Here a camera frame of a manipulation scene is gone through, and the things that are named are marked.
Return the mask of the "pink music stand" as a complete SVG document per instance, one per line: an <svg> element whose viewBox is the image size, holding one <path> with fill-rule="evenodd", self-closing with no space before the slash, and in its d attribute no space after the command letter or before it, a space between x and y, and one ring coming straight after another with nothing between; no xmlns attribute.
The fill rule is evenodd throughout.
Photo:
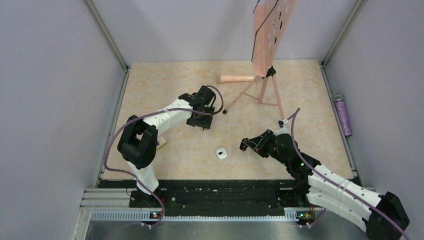
<svg viewBox="0 0 424 240"><path fill-rule="evenodd" d="M296 0L265 0L263 3L258 0L256 2L252 11L254 23L251 53L251 62L255 77L251 78L249 84L227 107L224 108L224 115L229 112L242 96L248 96L255 99L260 105L278 107L281 120L287 120L277 84L277 72L274 68L274 60L296 4ZM269 78L272 79L277 103L264 102L265 90ZM259 96L255 97L248 94L247 91L256 84L259 79L263 79Z"/></svg>

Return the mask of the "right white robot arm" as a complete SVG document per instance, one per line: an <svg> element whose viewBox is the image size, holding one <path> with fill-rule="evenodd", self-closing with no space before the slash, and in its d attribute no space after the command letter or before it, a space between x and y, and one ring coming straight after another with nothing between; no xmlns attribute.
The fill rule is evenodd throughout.
<svg viewBox="0 0 424 240"><path fill-rule="evenodd" d="M397 195L377 193L337 175L301 152L286 130L268 129L257 137L244 138L239 148L273 158L286 168L294 184L281 199L285 207L322 207L353 223L371 240L399 240L410 225Z"/></svg>

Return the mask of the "black earbud charging case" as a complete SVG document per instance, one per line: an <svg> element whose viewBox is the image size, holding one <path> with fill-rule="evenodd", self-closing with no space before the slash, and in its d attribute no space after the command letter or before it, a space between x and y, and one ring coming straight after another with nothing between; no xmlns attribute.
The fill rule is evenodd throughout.
<svg viewBox="0 0 424 240"><path fill-rule="evenodd" d="M243 152L246 151L247 148L248 148L248 146L245 143L246 140L248 140L248 138L243 138L240 142L240 145L239 145L239 149Z"/></svg>

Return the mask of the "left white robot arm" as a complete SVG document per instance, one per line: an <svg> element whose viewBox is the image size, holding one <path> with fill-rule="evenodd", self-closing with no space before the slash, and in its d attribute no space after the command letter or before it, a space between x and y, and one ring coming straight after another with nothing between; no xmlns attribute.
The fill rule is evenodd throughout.
<svg viewBox="0 0 424 240"><path fill-rule="evenodd" d="M157 191L159 181L153 170L159 137L180 122L209 130L214 115L223 110L214 107L217 98L222 97L215 86L203 85L197 92L178 96L157 112L128 118L121 130L117 150L130 166L137 191L147 206L156 206L161 198Z"/></svg>

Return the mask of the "white earbud charging case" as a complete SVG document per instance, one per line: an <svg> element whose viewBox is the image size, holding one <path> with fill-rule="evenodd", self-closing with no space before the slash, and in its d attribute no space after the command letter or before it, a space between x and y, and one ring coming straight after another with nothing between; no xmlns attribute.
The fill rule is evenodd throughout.
<svg viewBox="0 0 424 240"><path fill-rule="evenodd" d="M228 153L225 148L218 148L215 153L219 160L225 160L228 157Z"/></svg>

